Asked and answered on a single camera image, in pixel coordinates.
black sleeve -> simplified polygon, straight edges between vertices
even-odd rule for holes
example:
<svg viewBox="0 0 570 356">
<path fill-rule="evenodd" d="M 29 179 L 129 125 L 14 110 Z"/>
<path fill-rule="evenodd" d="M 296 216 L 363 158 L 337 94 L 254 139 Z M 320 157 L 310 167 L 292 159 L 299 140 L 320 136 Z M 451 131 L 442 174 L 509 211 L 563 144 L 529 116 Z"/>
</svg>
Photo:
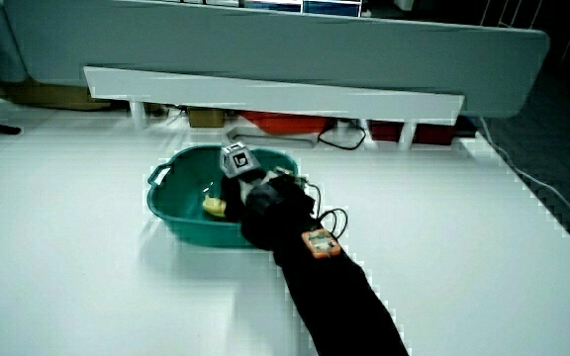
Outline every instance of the black sleeve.
<svg viewBox="0 0 570 356">
<path fill-rule="evenodd" d="M 320 355 L 408 355 L 390 314 L 345 253 L 282 270 Z"/>
</svg>

dark floor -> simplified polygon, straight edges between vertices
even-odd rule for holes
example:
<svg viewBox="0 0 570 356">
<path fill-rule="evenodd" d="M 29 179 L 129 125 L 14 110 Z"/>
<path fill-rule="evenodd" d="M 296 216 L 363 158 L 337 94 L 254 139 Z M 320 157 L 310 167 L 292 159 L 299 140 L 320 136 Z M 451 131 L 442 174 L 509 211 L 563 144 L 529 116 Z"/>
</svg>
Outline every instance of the dark floor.
<svg viewBox="0 0 570 356">
<path fill-rule="evenodd" d="M 374 0 L 367 6 L 375 18 L 444 23 L 474 21 L 459 20 L 444 13 L 437 15 L 433 11 L 405 13 L 391 1 Z M 570 203 L 570 46 L 566 50 L 565 41 L 569 33 L 547 33 L 552 37 L 551 52 L 526 105 L 511 119 L 486 118 L 486 122 L 495 143 L 509 153 L 520 170 L 553 186 Z M 570 233 L 567 205 L 548 189 L 526 178 L 523 180 Z"/>
</svg>

white table surface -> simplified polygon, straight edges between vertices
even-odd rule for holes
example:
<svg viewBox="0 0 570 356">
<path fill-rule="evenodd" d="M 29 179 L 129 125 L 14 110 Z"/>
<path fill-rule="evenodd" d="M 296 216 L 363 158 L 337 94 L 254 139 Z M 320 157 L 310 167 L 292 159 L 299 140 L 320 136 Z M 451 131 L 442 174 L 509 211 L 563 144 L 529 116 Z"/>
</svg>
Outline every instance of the white table surface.
<svg viewBox="0 0 570 356">
<path fill-rule="evenodd" d="M 0 355 L 314 355 L 268 253 L 183 244 L 146 206 L 156 165 L 223 132 L 130 123 L 2 145 Z M 281 150 L 347 209 L 412 354 L 570 354 L 570 237 L 482 138 L 374 146 Z"/>
</svg>

